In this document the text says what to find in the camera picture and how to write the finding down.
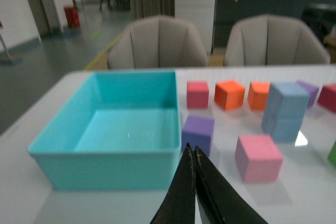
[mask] gray floor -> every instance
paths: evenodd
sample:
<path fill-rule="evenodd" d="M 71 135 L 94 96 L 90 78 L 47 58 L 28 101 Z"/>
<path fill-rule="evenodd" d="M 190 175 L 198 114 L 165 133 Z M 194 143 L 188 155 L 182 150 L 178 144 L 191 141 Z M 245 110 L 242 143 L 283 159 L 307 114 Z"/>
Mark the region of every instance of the gray floor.
<path fill-rule="evenodd" d="M 128 11 L 86 5 L 80 29 L 9 50 L 22 59 L 0 65 L 0 135 L 65 74 L 83 70 L 132 20 Z"/>

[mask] green cube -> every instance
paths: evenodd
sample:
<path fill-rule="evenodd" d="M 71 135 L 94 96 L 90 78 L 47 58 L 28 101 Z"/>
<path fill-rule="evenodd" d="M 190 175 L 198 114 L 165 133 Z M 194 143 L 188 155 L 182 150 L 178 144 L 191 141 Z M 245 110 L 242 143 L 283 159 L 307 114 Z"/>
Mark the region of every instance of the green cube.
<path fill-rule="evenodd" d="M 332 163 L 332 165 L 335 166 L 336 168 L 336 141 L 334 143 L 334 146 L 331 149 L 328 159 Z"/>

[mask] foam block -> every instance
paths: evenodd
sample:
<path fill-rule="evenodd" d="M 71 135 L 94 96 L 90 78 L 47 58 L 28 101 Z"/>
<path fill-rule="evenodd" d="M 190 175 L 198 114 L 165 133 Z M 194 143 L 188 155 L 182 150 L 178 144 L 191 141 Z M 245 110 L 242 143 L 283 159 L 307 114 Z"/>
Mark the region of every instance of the foam block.
<path fill-rule="evenodd" d="M 269 82 L 251 82 L 247 102 L 251 110 L 265 110 L 269 91 Z"/>
<path fill-rule="evenodd" d="M 240 108 L 244 103 L 245 87 L 235 80 L 216 83 L 215 102 L 223 110 Z"/>
<path fill-rule="evenodd" d="M 308 105 L 307 108 L 310 108 L 313 106 L 315 99 L 317 97 L 317 93 L 319 92 L 319 87 L 318 86 L 314 86 L 311 85 L 307 82 L 304 81 L 297 81 L 296 82 L 298 85 L 300 85 L 302 88 L 304 88 L 308 93 L 309 93 L 309 101 L 308 101 Z"/>
<path fill-rule="evenodd" d="M 198 145 L 209 157 L 214 136 L 215 119 L 189 115 L 182 129 L 182 149 L 187 143 L 192 148 Z"/>
<path fill-rule="evenodd" d="M 278 118 L 303 118 L 309 93 L 296 83 L 271 83 L 266 108 L 277 114 Z"/>
<path fill-rule="evenodd" d="M 209 101 L 209 87 L 206 81 L 187 82 L 187 108 L 207 109 Z"/>
<path fill-rule="evenodd" d="M 322 87 L 317 103 L 322 107 L 336 113 L 336 83 Z"/>
<path fill-rule="evenodd" d="M 235 160 L 244 183 L 276 181 L 283 158 L 269 135 L 238 137 Z"/>
<path fill-rule="evenodd" d="M 328 160 L 336 168 L 336 142 L 334 143 L 334 146 L 332 147 L 332 149 L 330 151 L 330 154 L 328 156 Z"/>
<path fill-rule="evenodd" d="M 277 118 L 271 111 L 264 112 L 261 128 L 271 135 L 275 142 L 295 142 L 302 126 L 303 118 Z"/>

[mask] purple cube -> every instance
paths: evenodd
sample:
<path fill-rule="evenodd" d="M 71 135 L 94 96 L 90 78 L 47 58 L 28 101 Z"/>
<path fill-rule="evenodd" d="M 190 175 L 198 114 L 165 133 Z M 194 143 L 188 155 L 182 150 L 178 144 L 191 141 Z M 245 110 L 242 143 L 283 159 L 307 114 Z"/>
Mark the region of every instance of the purple cube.
<path fill-rule="evenodd" d="M 301 87 L 303 87 L 309 93 L 310 98 L 309 98 L 309 101 L 308 101 L 307 108 L 312 107 L 313 104 L 314 104 L 314 101 L 316 99 L 317 93 L 319 92 L 319 87 L 311 85 L 311 84 L 306 83 L 304 81 L 297 81 L 296 83 L 298 85 L 300 85 Z"/>
<path fill-rule="evenodd" d="M 215 119 L 202 116 L 190 115 L 182 129 L 181 151 L 185 149 L 187 143 L 192 149 L 199 146 L 209 157 L 212 140 L 214 136 Z"/>

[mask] chair backrest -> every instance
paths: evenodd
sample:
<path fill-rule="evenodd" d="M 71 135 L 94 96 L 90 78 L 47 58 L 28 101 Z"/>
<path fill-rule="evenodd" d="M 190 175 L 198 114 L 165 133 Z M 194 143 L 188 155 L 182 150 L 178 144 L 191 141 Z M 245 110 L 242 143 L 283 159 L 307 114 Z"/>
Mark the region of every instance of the chair backrest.
<path fill-rule="evenodd" d="M 237 22 L 225 54 L 226 66 L 329 63 L 330 56 L 299 19 L 260 15 Z"/>
<path fill-rule="evenodd" d="M 193 24 L 168 16 L 132 22 L 112 48 L 109 69 L 207 66 L 207 55 Z"/>

